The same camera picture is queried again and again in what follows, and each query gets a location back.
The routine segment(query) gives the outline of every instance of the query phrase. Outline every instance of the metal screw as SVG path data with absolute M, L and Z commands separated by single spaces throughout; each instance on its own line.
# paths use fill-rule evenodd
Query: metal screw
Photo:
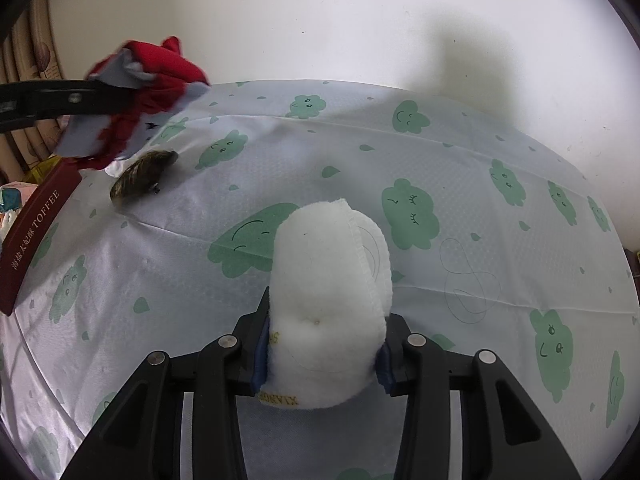
M 146 356 L 146 362 L 148 362 L 152 366 L 164 363 L 164 352 L 161 352 L 159 350 L 151 352 L 151 354 Z
M 222 348 L 233 348 L 236 346 L 238 339 L 231 334 L 223 335 L 220 339 L 218 339 L 218 344 L 222 346 Z
M 425 346 L 427 344 L 427 339 L 422 334 L 411 334 L 406 341 L 411 346 Z
M 478 354 L 478 357 L 483 363 L 486 363 L 488 365 L 492 365 L 495 363 L 495 354 L 490 350 L 482 350 Z

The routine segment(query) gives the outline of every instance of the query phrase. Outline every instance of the white wall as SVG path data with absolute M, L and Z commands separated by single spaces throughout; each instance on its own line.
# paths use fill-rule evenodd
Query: white wall
M 50 0 L 67 77 L 178 35 L 211 82 L 352 80 L 514 124 L 598 189 L 640 248 L 640 52 L 606 0 Z

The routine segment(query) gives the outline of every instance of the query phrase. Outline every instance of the white cloth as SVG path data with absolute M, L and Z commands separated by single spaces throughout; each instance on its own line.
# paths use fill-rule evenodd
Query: white cloth
M 141 155 L 145 152 L 137 152 L 129 158 L 117 158 L 111 164 L 109 164 L 106 168 L 104 168 L 104 172 L 112 176 L 113 178 L 120 177 L 130 166 L 132 166 Z
M 180 154 L 161 192 L 115 210 L 113 178 L 84 172 L 0 316 L 0 418 L 41 478 L 59 478 L 149 352 L 199 351 L 255 311 L 273 238 L 242 258 L 212 242 L 256 215 L 271 227 L 258 235 L 275 233 L 283 211 L 339 198 L 380 226 L 392 311 L 454 352 L 494 350 L 582 478 L 603 475 L 638 423 L 640 311 L 606 197 L 580 171 L 469 107 L 363 84 L 217 85 L 171 122 L 146 147 Z M 389 474 L 404 407 L 377 384 L 326 410 L 239 398 L 248 477 Z M 451 420 L 454 479 L 459 403 Z
M 273 248 L 268 379 L 260 401 L 328 408 L 360 393 L 385 340 L 391 290 L 388 248 L 373 221 L 356 216 L 346 200 L 294 211 Z

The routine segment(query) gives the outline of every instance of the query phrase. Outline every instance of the blue gripper pad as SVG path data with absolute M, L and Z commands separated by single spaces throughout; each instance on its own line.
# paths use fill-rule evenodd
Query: blue gripper pad
M 262 332 L 254 353 L 254 374 L 251 377 L 251 388 L 258 392 L 267 381 L 267 347 L 269 343 L 269 316 L 264 320 Z
M 378 378 L 378 383 L 384 387 L 385 393 L 387 395 L 390 394 L 396 382 L 391 373 L 391 352 L 386 342 L 380 347 L 376 355 L 376 377 Z

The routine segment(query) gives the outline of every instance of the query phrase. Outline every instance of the dark shell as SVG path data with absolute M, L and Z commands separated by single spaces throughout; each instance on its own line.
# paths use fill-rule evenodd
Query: dark shell
M 150 192 L 160 181 L 164 170 L 178 160 L 176 152 L 154 151 L 145 153 L 129 166 L 111 187 L 111 201 L 119 203 L 127 198 Z

